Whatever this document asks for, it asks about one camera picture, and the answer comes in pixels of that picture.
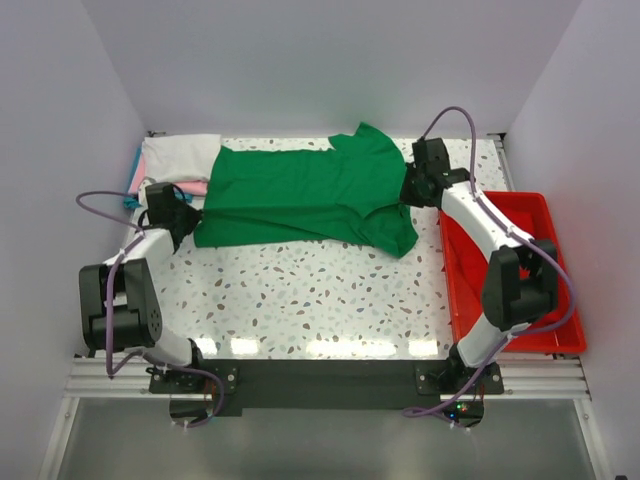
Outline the green t shirt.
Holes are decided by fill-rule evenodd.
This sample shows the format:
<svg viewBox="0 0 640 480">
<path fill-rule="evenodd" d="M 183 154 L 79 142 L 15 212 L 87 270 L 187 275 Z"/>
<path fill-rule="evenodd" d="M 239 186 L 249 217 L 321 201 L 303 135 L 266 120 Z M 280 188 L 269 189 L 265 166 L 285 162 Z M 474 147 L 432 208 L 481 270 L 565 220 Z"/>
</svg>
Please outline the green t shirt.
<svg viewBox="0 0 640 480">
<path fill-rule="evenodd" d="M 400 201 L 401 150 L 366 123 L 328 142 L 326 150 L 221 148 L 196 246 L 337 240 L 405 256 L 418 234 Z"/>
</svg>

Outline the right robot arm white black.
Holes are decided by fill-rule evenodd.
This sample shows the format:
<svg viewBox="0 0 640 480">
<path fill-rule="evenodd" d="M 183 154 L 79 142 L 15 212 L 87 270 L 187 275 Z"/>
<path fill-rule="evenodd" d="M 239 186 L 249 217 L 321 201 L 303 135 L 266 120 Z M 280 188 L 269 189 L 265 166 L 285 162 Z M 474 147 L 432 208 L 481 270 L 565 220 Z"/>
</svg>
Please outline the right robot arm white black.
<svg viewBox="0 0 640 480">
<path fill-rule="evenodd" d="M 558 305 L 557 248 L 517 227 L 476 187 L 465 168 L 453 169 L 441 139 L 418 139 L 406 165 L 400 200 L 431 207 L 453 219 L 487 262 L 482 312 L 457 342 L 467 368 L 482 368 L 511 339 Z"/>
</svg>

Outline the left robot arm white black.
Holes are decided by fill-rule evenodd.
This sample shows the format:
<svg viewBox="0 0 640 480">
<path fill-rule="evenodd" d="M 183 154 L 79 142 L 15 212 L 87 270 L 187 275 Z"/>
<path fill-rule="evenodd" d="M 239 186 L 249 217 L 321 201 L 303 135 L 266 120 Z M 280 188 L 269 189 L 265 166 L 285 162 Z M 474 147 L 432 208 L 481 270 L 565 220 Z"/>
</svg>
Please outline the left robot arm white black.
<svg viewBox="0 0 640 480">
<path fill-rule="evenodd" d="M 163 325 L 154 280 L 193 234 L 202 212 L 168 182 L 146 186 L 140 203 L 144 211 L 130 225 L 130 242 L 79 271 L 83 340 L 91 351 L 105 353 L 110 378 L 135 357 L 176 369 L 195 368 L 201 359 L 194 340 Z"/>
</svg>

